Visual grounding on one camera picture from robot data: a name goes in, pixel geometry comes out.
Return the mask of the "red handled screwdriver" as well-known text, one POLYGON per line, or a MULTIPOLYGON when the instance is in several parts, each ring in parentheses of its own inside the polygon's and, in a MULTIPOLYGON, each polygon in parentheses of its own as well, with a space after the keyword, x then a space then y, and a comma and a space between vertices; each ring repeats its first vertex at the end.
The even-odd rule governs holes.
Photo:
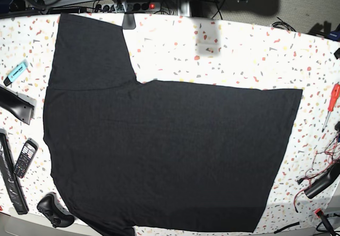
POLYGON ((329 101, 329 105, 328 105, 328 108, 327 108, 328 113, 327 113, 324 125, 322 127, 322 130, 321 130, 322 132, 324 132, 324 130, 327 126, 328 120, 330 118, 330 114, 334 110, 335 104, 336 104, 336 102, 339 98, 339 89, 340 89, 339 83, 336 83, 334 85, 333 89, 332 89, 332 92, 331 92, 330 101, 329 101))

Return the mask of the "power strip with red switch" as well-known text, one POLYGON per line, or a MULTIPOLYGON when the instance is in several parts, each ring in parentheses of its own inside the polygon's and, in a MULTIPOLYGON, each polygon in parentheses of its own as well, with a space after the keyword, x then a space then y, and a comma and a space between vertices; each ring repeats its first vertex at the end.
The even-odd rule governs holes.
POLYGON ((160 11, 160 2, 122 2, 121 4, 99 4, 94 8, 95 12, 103 13, 136 13, 160 11))

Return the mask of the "black game controller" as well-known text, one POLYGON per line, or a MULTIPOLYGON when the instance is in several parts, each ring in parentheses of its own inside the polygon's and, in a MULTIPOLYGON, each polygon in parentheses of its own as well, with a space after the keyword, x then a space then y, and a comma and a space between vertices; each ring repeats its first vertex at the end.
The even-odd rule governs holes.
POLYGON ((75 217, 57 204, 56 194, 50 192, 46 194, 37 204, 37 210, 47 218, 54 228, 66 228, 71 226, 75 217))

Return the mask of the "red black tool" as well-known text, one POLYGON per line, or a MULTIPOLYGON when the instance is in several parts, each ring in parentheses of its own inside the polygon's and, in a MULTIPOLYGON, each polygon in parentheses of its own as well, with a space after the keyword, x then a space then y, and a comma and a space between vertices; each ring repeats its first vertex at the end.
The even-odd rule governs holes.
POLYGON ((319 208, 315 211, 315 214, 318 218, 321 219, 321 223, 322 225, 325 227, 326 232, 328 232, 330 235, 332 236, 336 236, 339 235, 333 228, 333 226, 331 225, 331 223, 329 222, 328 218, 326 217, 326 215, 323 213, 323 211, 319 208))

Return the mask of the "black T-shirt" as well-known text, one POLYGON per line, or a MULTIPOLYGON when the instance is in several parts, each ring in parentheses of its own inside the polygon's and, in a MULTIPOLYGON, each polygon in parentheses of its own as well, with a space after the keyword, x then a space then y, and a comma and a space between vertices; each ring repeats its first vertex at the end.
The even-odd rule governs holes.
POLYGON ((51 175, 102 235, 253 232, 302 91, 137 82, 123 29, 62 14, 44 102, 51 175))

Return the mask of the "long black flat bar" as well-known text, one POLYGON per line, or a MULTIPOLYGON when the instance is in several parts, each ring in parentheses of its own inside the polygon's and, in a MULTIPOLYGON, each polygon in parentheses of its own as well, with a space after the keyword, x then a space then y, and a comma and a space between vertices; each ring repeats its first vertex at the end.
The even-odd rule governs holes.
POLYGON ((5 131, 1 129, 1 175, 7 189, 8 196, 18 215, 25 215, 29 211, 18 177, 14 174, 12 155, 7 143, 5 131))

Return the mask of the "black remote control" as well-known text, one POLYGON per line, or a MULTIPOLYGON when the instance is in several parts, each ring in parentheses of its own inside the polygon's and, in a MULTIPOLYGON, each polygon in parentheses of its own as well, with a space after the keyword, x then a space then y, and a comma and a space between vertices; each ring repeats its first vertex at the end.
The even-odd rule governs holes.
POLYGON ((14 166, 14 174, 17 177, 22 179, 25 176, 37 150, 38 145, 31 138, 24 143, 14 166))

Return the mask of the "black table clamp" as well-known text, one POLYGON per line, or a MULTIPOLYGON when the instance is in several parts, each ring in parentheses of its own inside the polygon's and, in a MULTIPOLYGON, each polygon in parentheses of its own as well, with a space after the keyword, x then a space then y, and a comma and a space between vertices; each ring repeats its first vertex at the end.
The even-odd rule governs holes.
POLYGON ((133 13, 124 14, 122 28, 124 30, 134 30, 136 28, 136 22, 133 13))

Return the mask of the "light blue highlighter marker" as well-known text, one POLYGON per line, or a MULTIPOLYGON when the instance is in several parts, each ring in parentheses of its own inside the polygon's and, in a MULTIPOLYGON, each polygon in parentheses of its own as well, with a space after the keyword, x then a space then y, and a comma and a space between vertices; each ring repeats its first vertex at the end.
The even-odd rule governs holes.
POLYGON ((5 78, 4 85, 8 87, 12 84, 28 67, 28 62, 26 60, 19 63, 5 78))

